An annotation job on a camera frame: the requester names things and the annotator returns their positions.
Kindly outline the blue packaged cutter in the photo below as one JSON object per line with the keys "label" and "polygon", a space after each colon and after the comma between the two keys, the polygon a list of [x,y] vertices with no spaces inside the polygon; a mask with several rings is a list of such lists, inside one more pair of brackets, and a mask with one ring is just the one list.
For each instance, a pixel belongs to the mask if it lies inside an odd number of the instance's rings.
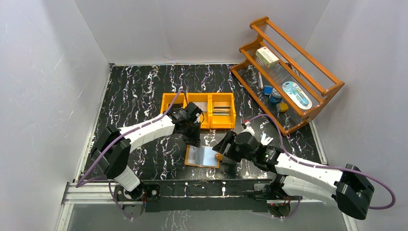
{"label": "blue packaged cutter", "polygon": [[282,89],[300,109],[309,110],[312,108],[312,101],[297,83],[286,81],[283,83]]}

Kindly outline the orange card holder wallet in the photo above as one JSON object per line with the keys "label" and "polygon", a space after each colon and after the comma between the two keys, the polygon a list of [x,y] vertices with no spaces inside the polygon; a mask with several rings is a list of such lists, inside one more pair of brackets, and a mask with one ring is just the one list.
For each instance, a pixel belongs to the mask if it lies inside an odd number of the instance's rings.
{"label": "orange card holder wallet", "polygon": [[223,155],[212,150],[212,147],[188,145],[184,164],[186,166],[218,169],[222,160]]}

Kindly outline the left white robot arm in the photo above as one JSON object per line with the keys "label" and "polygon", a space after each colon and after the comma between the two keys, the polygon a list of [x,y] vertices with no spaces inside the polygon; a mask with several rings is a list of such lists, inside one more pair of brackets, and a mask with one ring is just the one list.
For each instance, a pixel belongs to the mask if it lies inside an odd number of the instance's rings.
{"label": "left white robot arm", "polygon": [[108,126],[94,143],[90,157],[107,179],[115,180],[126,191],[138,194],[142,181],[128,166],[131,152],[160,137],[181,134],[187,145],[200,147],[202,110],[193,102],[172,109],[142,123],[123,128]]}

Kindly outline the orange wooden shelf rack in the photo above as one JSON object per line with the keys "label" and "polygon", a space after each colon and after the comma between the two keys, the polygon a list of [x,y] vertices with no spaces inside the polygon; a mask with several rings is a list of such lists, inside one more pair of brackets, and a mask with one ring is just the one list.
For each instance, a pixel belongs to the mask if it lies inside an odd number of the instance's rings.
{"label": "orange wooden shelf rack", "polygon": [[[283,135],[290,134],[311,122],[343,87],[344,82],[306,52],[267,16],[252,21],[250,28],[257,33],[256,39],[239,48],[245,60],[234,65],[231,73],[250,93],[260,108],[278,120],[280,113],[276,108],[263,100],[261,93],[250,86],[249,78],[239,72],[252,66],[255,71],[262,74],[262,79],[266,81],[266,84],[274,87],[283,97],[283,102],[289,106],[289,122],[280,122],[278,127]],[[270,68],[261,63],[255,55],[256,50],[264,46],[280,59]],[[312,101],[311,109],[302,110],[291,100],[282,89],[286,81],[299,85]]]}

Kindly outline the silver card stack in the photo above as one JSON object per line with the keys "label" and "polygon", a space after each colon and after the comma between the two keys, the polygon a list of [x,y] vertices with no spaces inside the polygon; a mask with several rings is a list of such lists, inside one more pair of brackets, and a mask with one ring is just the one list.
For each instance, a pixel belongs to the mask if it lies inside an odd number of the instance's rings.
{"label": "silver card stack", "polygon": [[207,112],[207,102],[194,102],[194,104],[199,107],[203,113]]}

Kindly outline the orange card stack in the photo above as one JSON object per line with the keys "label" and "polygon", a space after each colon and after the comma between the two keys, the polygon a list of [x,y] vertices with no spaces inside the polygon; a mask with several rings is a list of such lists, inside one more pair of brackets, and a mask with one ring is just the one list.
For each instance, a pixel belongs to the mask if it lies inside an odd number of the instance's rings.
{"label": "orange card stack", "polygon": [[230,102],[213,102],[213,114],[219,116],[230,116],[231,104]]}

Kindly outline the orange three-compartment bin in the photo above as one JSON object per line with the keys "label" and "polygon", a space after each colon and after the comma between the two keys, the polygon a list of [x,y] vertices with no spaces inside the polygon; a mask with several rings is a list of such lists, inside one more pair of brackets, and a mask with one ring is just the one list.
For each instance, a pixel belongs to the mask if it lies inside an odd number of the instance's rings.
{"label": "orange three-compartment bin", "polygon": [[233,93],[187,93],[180,94],[174,107],[185,107],[193,102],[202,110],[202,129],[233,129],[236,124],[235,100]]}

